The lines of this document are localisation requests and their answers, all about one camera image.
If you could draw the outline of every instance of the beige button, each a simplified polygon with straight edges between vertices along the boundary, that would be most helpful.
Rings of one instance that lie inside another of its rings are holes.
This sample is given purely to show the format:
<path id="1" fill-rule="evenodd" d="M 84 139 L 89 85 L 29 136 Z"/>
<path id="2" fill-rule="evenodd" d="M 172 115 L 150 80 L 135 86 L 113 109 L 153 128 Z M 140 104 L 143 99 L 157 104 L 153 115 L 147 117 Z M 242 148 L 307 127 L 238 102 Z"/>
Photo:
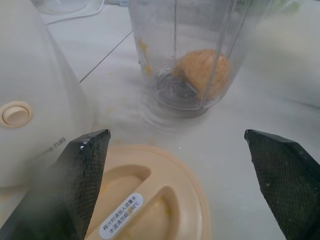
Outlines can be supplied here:
<path id="1" fill-rule="evenodd" d="M 5 110 L 2 119 L 9 125 L 19 126 L 28 121 L 29 113 L 22 106 L 13 106 Z"/>
<path id="2" fill-rule="evenodd" d="M 0 107 L 0 125 L 19 128 L 26 125 L 32 117 L 32 109 L 23 101 L 12 101 Z"/>

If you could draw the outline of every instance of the white appliance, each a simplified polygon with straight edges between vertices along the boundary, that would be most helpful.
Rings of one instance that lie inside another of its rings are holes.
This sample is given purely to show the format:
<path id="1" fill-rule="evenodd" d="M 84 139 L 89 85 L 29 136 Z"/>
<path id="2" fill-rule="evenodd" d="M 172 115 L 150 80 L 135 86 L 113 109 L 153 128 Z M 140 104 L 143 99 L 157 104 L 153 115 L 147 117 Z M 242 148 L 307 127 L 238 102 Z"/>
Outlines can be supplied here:
<path id="1" fill-rule="evenodd" d="M 0 1 L 0 187 L 23 184 L 91 130 L 85 95 L 29 0 Z"/>

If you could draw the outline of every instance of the white countertop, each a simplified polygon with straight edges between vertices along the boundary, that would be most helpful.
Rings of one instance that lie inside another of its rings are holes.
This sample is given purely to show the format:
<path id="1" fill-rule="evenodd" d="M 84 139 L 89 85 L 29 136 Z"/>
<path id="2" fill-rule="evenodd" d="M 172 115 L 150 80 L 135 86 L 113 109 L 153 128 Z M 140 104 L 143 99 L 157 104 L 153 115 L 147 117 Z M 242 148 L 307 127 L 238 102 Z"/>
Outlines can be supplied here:
<path id="1" fill-rule="evenodd" d="M 49 29 L 79 81 L 89 73 L 81 85 L 96 106 L 94 130 L 110 129 L 111 145 L 154 145 L 187 164 L 207 195 L 213 239 L 285 239 L 260 192 L 244 133 L 255 129 L 292 139 L 320 159 L 319 109 L 283 98 L 273 91 L 277 84 L 262 88 L 259 83 L 270 77 L 245 64 L 209 112 L 157 124 L 143 114 L 146 90 L 127 8 L 105 6 L 97 16 Z M 21 196 L 15 198 L 18 203 Z M 0 225 L 13 209 L 2 211 Z"/>

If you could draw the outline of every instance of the white label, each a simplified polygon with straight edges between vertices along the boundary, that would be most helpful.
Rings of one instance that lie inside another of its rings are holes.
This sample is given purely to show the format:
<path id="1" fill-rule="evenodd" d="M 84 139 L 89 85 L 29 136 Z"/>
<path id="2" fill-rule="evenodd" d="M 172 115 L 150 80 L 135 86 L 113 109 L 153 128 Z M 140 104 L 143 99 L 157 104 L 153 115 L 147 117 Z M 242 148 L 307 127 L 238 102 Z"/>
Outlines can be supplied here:
<path id="1" fill-rule="evenodd" d="M 144 204 L 140 193 L 132 193 L 124 202 L 102 223 L 99 228 L 100 237 L 113 238 L 126 222 Z"/>

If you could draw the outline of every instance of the clear plastic blender cup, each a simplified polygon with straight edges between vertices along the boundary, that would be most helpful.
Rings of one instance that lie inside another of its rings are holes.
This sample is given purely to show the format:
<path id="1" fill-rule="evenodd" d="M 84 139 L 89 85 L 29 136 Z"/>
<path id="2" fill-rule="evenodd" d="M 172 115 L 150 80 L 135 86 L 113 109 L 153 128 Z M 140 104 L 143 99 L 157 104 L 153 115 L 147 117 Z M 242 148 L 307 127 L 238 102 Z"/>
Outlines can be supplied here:
<path id="1" fill-rule="evenodd" d="M 177 117 L 205 113 L 232 83 L 248 30 L 272 0 L 130 0 L 143 78 Z"/>

